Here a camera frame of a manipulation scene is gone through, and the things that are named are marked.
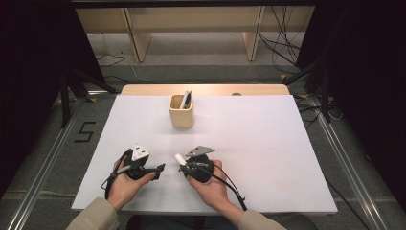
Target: beige cup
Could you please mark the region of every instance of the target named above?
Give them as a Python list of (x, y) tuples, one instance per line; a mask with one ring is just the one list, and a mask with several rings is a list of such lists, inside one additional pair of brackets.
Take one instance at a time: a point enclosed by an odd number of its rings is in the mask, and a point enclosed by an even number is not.
[(192, 127), (193, 120), (193, 98), (189, 101), (188, 107), (179, 109), (183, 95), (172, 95), (169, 103), (170, 119), (174, 127)]

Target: white cylinder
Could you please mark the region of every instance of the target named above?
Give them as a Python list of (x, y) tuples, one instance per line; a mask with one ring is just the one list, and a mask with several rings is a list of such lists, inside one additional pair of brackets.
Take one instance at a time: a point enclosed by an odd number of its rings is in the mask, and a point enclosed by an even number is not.
[(186, 161), (185, 161), (185, 159), (183, 159), (183, 156), (181, 154), (176, 153), (174, 158), (179, 163), (179, 165), (186, 165)]

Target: pen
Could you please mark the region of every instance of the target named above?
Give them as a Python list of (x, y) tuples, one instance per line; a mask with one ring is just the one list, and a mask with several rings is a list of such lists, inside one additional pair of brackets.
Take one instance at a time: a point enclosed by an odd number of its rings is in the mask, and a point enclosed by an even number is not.
[(183, 108), (188, 107), (188, 104), (191, 101), (191, 97), (192, 97), (192, 91), (189, 91), (188, 96), (186, 97), (186, 100), (185, 100), (185, 105), (183, 106)]
[(185, 102), (186, 102), (186, 98), (188, 98), (188, 94), (189, 94), (189, 91), (186, 90), (185, 95), (183, 95), (182, 103), (180, 103), (179, 109), (182, 109), (185, 107)]

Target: sleeve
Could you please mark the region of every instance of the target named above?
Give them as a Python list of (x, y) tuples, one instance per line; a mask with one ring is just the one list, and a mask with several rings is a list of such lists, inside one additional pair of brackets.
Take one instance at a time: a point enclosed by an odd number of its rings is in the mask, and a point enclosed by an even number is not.
[(119, 219), (111, 204), (98, 197), (93, 200), (68, 226), (68, 230), (77, 229), (118, 229)]
[(248, 210), (245, 211), (238, 222), (238, 230), (286, 230), (274, 220), (264, 215)]

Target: white tabletop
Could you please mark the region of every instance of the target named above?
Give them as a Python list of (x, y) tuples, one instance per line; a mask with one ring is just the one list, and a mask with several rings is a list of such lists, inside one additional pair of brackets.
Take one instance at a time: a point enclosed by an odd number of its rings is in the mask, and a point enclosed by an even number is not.
[[(337, 212), (292, 96), (194, 96), (194, 126), (177, 129), (169, 116), (170, 96), (116, 98), (72, 209), (97, 196), (113, 163), (136, 143), (150, 151), (146, 167), (166, 163), (123, 210), (142, 214), (216, 215), (200, 199), (173, 159), (197, 146), (214, 148), (211, 159), (262, 213)], [(233, 192), (229, 198), (236, 204)]]

